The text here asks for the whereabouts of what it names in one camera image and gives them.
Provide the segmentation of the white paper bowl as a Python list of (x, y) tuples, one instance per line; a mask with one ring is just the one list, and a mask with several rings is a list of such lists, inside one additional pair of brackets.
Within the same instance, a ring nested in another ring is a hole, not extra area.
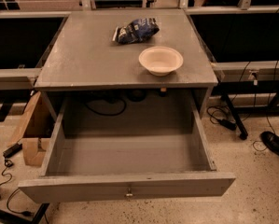
[(139, 63), (152, 75), (164, 77), (183, 65), (183, 56), (168, 47), (151, 47), (139, 55)]

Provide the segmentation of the black shoe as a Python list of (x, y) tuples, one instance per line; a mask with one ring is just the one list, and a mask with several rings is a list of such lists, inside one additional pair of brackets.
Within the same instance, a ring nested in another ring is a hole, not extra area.
[(270, 151), (279, 156), (279, 136), (272, 132), (263, 132), (260, 138)]

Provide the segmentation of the metal drawer knob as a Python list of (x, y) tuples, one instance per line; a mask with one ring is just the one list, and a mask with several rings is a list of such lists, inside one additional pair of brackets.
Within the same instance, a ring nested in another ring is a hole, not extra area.
[(132, 193), (132, 189), (131, 188), (127, 188), (127, 193), (125, 194), (126, 198), (132, 198), (133, 197), (133, 193)]

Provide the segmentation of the black table leg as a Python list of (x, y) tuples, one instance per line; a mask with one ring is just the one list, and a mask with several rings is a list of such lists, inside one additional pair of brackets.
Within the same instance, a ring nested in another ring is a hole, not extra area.
[(241, 132), (240, 133), (240, 138), (242, 140), (245, 140), (248, 137), (248, 132), (247, 132), (246, 128), (244, 127), (238, 113), (236, 112), (236, 110), (235, 110), (235, 108), (234, 108), (234, 106), (233, 106), (233, 104), (230, 100), (230, 97), (227, 94), (223, 93), (221, 98), (226, 102), (226, 104), (227, 104), (227, 106), (228, 106), (228, 108), (229, 108), (229, 110), (230, 110), (230, 112), (231, 112), (231, 114), (232, 114), (232, 116), (233, 116), (233, 118), (236, 122), (236, 125)]

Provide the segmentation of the blue crumpled chip bag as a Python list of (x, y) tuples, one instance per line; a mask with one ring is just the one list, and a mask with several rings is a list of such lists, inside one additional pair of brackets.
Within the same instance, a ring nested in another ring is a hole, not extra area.
[(117, 27), (112, 40), (120, 45), (143, 43), (160, 30), (154, 18), (137, 19), (124, 27)]

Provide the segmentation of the grey wooden cabinet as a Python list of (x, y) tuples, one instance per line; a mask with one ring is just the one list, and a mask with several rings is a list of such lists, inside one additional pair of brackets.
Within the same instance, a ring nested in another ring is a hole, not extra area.
[[(119, 45), (114, 31), (139, 18), (154, 18), (160, 30), (146, 43)], [(139, 63), (140, 53), (153, 46), (176, 49), (183, 65), (165, 77), (151, 75)], [(217, 79), (186, 13), (181, 9), (88, 10), (69, 14), (35, 88), (38, 91), (190, 88), (199, 111)]]

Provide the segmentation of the cardboard box on floor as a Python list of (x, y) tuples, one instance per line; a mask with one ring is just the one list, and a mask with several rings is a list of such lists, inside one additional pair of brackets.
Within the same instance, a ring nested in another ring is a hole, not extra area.
[(7, 146), (22, 144), (24, 163), (40, 167), (48, 149), (52, 126), (53, 118), (41, 93), (37, 92), (30, 98)]

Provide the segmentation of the open grey top drawer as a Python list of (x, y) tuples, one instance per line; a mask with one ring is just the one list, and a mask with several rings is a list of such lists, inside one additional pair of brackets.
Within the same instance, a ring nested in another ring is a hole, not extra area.
[(102, 117), (68, 99), (40, 176), (20, 183), (37, 203), (221, 196), (235, 179), (220, 173), (190, 97), (149, 97)]

